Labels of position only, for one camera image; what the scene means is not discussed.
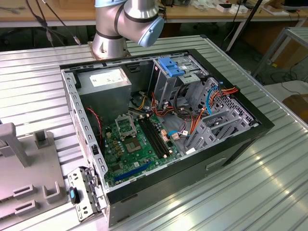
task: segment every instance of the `slotted aluminum table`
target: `slotted aluminum table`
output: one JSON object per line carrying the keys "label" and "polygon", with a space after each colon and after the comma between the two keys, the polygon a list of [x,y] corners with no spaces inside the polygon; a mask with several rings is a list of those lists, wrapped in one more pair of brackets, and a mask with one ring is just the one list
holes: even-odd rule
{"label": "slotted aluminum table", "polygon": [[284,50],[286,44],[291,40],[294,39],[296,42],[301,44],[302,46],[306,47],[308,49],[308,27],[286,27],[284,28],[279,36],[276,38],[276,40],[273,42],[269,50],[266,52],[266,54],[263,56],[261,61],[258,64],[258,67],[253,73],[253,76],[256,77],[257,74],[260,73],[262,70],[264,64],[267,62],[267,60],[274,54],[276,57],[279,56],[279,54]]}
{"label": "slotted aluminum table", "polygon": [[[257,106],[275,127],[235,163],[113,226],[111,230],[303,230],[308,227],[307,125],[274,99],[210,40],[159,39],[132,55],[197,49]],[[0,53],[0,118],[17,136],[54,133],[62,173],[86,165],[64,96],[60,64],[92,61],[87,45]],[[67,204],[9,230],[107,230],[103,217],[79,224]]]}

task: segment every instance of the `storage box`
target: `storage box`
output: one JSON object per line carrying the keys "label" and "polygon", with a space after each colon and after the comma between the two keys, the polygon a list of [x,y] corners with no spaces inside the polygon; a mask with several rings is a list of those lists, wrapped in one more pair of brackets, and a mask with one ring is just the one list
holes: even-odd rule
{"label": "storage box", "polygon": [[248,8],[246,8],[245,6],[239,6],[239,5],[232,5],[231,9],[230,9],[230,13],[232,14],[236,14],[237,13],[237,9],[240,7],[238,14],[240,13],[247,13],[248,12]]}
{"label": "storage box", "polygon": [[232,4],[218,4],[216,9],[220,12],[227,13],[231,9]]}

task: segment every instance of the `blue tab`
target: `blue tab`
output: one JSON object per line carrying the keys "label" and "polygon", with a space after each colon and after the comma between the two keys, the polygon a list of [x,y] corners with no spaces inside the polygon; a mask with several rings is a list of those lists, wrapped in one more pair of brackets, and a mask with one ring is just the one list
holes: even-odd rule
{"label": "blue tab", "polygon": [[158,59],[161,66],[168,72],[170,77],[182,76],[185,74],[184,71],[178,68],[177,64],[172,61],[169,57]]}

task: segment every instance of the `cable connector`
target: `cable connector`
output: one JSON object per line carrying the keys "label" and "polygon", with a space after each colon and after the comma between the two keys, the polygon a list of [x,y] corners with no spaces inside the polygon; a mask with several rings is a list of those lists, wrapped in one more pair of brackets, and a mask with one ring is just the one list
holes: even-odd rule
{"label": "cable connector", "polygon": [[74,38],[75,42],[76,42],[78,45],[81,45],[81,42],[80,42],[80,40],[77,38],[76,35],[74,35],[73,38]]}
{"label": "cable connector", "polygon": [[218,83],[218,91],[220,92],[220,97],[223,96],[222,91],[221,91],[221,84],[223,84],[223,82]]}
{"label": "cable connector", "polygon": [[35,15],[34,17],[35,17],[35,19],[37,20],[37,22],[38,22],[43,28],[46,29],[46,28],[48,27],[47,22],[45,22],[44,19],[42,19],[41,17],[39,17],[39,16],[37,16],[37,15]]}
{"label": "cable connector", "polygon": [[52,36],[51,36],[49,30],[46,30],[46,37],[47,37],[48,41],[51,43],[51,45],[53,46],[53,43],[52,43],[53,40],[52,40]]}

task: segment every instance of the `gray metal bracket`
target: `gray metal bracket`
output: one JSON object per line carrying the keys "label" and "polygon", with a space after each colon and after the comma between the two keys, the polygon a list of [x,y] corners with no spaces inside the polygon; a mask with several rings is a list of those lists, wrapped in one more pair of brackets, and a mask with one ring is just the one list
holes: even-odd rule
{"label": "gray metal bracket", "polygon": [[17,139],[15,125],[0,125],[0,230],[67,202],[53,134]]}

